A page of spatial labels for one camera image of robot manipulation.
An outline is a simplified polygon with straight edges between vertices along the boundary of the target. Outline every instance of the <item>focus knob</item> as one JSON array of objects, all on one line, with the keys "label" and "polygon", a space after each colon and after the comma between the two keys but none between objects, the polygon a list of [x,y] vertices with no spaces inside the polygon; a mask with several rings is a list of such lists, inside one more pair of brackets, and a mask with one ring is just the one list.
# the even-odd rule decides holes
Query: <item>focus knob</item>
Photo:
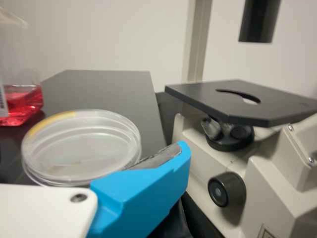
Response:
[{"label": "focus knob", "polygon": [[242,205],[246,200],[246,186],[242,178],[233,172],[225,172],[211,178],[208,192],[219,207]]}]

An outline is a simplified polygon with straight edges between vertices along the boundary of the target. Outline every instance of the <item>yellow label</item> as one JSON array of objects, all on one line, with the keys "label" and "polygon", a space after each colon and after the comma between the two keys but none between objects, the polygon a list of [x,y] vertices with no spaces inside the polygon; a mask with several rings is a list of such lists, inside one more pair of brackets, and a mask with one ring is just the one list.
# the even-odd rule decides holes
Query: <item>yellow label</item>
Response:
[{"label": "yellow label", "polygon": [[63,113],[58,113],[53,116],[50,116],[39,123],[35,124],[26,134],[26,136],[32,136],[36,132],[38,132],[40,129],[42,129],[44,126],[47,126],[57,120],[62,120],[66,118],[73,118],[76,116],[76,113],[74,111],[68,111],[68,112],[63,112]]}]

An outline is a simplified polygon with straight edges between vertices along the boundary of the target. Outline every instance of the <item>black stage plate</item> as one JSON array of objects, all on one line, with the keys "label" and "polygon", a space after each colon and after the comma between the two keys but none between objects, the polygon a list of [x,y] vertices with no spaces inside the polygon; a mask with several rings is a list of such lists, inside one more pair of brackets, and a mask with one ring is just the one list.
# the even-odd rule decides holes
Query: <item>black stage plate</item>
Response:
[{"label": "black stage plate", "polygon": [[[243,80],[166,86],[165,92],[227,123],[271,127],[317,112],[317,100]],[[243,98],[257,102],[245,103]]]}]

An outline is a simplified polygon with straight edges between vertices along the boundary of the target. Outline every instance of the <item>clear petri dish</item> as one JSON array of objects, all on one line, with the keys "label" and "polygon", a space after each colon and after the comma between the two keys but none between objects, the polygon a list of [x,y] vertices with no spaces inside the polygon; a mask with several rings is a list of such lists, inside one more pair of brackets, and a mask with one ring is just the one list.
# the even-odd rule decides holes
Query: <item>clear petri dish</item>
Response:
[{"label": "clear petri dish", "polygon": [[79,186],[137,163],[136,125],[105,110],[59,113],[33,126],[22,141],[25,173],[40,185]]}]

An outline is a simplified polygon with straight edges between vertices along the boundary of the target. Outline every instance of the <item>screw head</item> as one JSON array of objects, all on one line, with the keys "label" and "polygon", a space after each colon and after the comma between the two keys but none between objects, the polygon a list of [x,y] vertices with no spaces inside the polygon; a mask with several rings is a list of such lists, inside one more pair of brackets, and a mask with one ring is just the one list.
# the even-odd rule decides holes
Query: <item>screw head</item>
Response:
[{"label": "screw head", "polygon": [[288,128],[290,131],[293,131],[293,130],[294,130],[294,127],[293,127],[291,124],[289,124],[289,125],[287,126],[287,128]]},{"label": "screw head", "polygon": [[313,157],[308,157],[308,161],[310,164],[314,164],[315,163],[315,159]]},{"label": "screw head", "polygon": [[79,193],[79,194],[76,194],[74,196],[72,196],[70,198],[70,201],[71,202],[75,202],[75,203],[78,203],[78,202],[82,202],[82,201],[85,201],[87,199],[87,195],[84,195],[82,193]]}]

